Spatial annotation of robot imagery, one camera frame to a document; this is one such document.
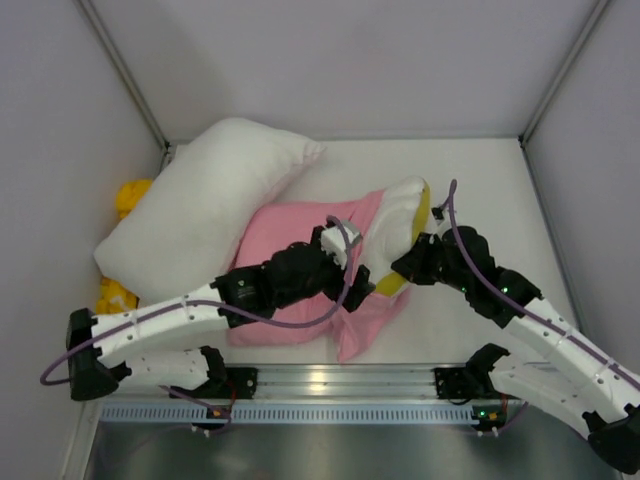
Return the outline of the pink pillowcase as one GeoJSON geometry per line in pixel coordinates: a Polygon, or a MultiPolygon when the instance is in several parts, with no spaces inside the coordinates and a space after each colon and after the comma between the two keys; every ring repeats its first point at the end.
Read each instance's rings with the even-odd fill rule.
{"type": "Polygon", "coordinates": [[[349,313],[321,291],[319,270],[325,255],[311,245],[311,236],[315,227],[326,226],[329,216],[350,221],[363,236],[355,247],[355,265],[363,265],[359,257],[364,235],[383,191],[342,203],[279,203],[259,209],[240,241],[233,268],[217,281],[222,301],[240,310],[227,316],[228,343],[286,346],[331,336],[340,363],[369,349],[406,308],[408,284],[393,298],[374,291],[349,313]],[[244,312],[260,319],[245,318],[244,312]]]}

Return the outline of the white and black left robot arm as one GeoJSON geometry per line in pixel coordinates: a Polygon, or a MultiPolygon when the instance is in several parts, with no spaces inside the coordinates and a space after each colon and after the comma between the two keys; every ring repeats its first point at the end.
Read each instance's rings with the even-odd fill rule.
{"type": "Polygon", "coordinates": [[[103,398],[121,386],[214,392],[227,380],[219,351],[177,352],[176,342],[254,323],[305,329],[341,308],[356,310],[374,289],[368,268],[355,264],[361,239],[350,224],[317,226],[310,241],[168,301],[116,314],[73,311],[66,338],[71,399],[103,398]]]}

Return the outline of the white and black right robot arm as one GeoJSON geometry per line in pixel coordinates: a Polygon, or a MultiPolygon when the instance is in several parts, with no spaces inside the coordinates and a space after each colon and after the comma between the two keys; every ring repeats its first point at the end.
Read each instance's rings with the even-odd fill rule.
{"type": "Polygon", "coordinates": [[[487,345],[488,366],[467,365],[489,388],[518,397],[581,435],[610,467],[639,471],[639,376],[573,327],[522,274],[502,267],[487,240],[468,226],[422,233],[392,264],[415,285],[444,284],[470,307],[527,345],[549,371],[518,364],[512,352],[487,345]]]}

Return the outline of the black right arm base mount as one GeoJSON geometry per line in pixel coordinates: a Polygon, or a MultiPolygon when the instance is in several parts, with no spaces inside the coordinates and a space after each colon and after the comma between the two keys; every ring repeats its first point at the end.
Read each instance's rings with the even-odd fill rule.
{"type": "Polygon", "coordinates": [[[454,405],[487,399],[492,395],[484,378],[468,367],[436,368],[434,380],[438,398],[454,405]]]}

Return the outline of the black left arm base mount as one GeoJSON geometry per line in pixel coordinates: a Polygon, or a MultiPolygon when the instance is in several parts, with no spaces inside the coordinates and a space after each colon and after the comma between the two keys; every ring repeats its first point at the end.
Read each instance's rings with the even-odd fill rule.
{"type": "Polygon", "coordinates": [[[194,389],[178,386],[171,386],[171,389],[196,399],[251,400],[257,389],[258,373],[257,368],[230,367],[194,389]]]}

